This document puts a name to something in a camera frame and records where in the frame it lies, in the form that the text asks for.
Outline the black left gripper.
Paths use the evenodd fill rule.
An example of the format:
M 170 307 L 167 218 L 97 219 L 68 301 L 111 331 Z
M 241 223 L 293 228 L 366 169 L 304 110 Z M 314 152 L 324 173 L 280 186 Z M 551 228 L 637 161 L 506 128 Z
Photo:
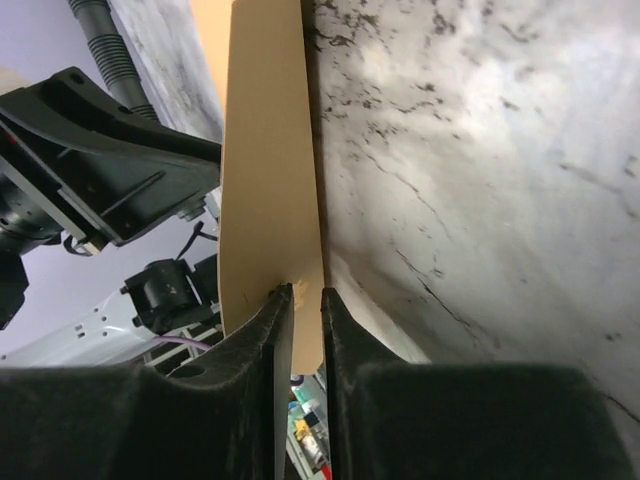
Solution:
M 67 232 L 124 246 L 192 219 L 220 180 L 222 146 L 118 103 L 76 67 L 34 84 L 1 70 L 1 245 Z

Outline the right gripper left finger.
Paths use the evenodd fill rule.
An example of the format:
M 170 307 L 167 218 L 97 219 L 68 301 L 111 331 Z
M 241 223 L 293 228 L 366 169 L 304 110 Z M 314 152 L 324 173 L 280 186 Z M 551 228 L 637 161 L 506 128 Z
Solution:
M 5 369 L 5 479 L 280 479 L 294 294 L 164 376 L 141 364 Z

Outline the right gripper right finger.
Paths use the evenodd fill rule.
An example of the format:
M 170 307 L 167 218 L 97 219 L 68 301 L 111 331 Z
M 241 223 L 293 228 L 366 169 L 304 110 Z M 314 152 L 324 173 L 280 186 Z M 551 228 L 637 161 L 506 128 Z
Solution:
M 336 479 L 632 479 L 601 395 L 578 370 L 417 364 L 322 293 Z

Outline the brown paper envelope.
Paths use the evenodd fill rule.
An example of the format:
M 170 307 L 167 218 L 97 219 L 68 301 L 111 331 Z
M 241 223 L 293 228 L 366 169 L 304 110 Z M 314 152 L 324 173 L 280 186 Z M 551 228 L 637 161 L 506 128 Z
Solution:
M 301 5 L 195 1 L 191 10 L 224 116 L 223 327 L 236 331 L 291 284 L 292 370 L 310 374 L 323 359 L 324 269 Z

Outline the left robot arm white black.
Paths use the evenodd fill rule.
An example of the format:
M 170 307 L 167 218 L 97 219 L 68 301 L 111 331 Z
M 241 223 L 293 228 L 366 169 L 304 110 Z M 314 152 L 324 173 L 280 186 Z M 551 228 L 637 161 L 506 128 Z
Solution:
M 136 114 L 80 69 L 25 86 L 1 73 L 1 322 L 26 300 L 23 259 L 60 245 L 92 257 L 172 217 L 198 221 L 221 147 Z M 156 260 L 80 318 L 5 353 L 5 368 L 119 363 L 214 322 L 217 288 L 183 257 Z

